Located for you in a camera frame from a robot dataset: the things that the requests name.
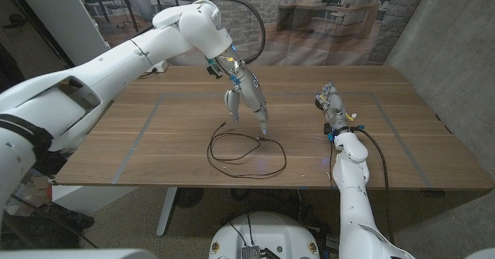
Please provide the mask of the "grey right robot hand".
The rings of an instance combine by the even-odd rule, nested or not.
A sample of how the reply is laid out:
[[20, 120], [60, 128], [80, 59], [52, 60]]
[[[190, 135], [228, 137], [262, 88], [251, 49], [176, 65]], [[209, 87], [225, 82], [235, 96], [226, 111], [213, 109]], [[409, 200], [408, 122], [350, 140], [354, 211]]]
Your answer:
[[337, 135], [348, 132], [355, 114], [348, 114], [346, 107], [333, 82], [322, 87], [322, 93], [316, 95], [316, 106], [325, 112], [324, 134]]

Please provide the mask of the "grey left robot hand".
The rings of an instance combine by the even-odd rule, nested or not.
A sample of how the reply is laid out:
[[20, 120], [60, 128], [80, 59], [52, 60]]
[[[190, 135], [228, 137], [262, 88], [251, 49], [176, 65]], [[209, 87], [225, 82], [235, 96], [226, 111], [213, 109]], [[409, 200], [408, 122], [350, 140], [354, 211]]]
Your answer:
[[257, 77], [248, 68], [238, 68], [237, 72], [230, 75], [230, 81], [233, 87], [226, 91], [224, 102], [233, 121], [239, 122], [238, 109], [241, 99], [243, 99], [244, 104], [254, 112], [258, 119], [261, 132], [266, 135], [268, 109]]

